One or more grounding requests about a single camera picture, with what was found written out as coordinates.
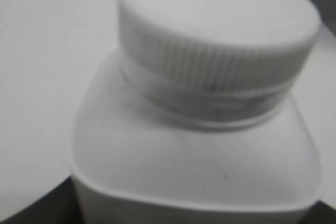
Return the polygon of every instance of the bottle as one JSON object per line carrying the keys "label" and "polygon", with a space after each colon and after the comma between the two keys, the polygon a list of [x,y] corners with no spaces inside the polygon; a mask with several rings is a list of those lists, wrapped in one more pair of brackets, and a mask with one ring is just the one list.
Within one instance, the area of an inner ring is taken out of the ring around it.
{"label": "bottle", "polygon": [[323,179],[289,91],[319,25],[308,0],[119,0],[71,142],[86,223],[298,223]]}

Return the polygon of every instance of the table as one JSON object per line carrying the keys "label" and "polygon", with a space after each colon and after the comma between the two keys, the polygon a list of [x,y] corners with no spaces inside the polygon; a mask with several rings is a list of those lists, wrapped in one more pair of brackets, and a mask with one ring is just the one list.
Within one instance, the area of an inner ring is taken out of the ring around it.
{"label": "table", "polygon": [[[75,112],[116,41],[114,0],[0,0],[0,221],[65,180]],[[336,38],[324,28],[293,93],[336,208]]]}

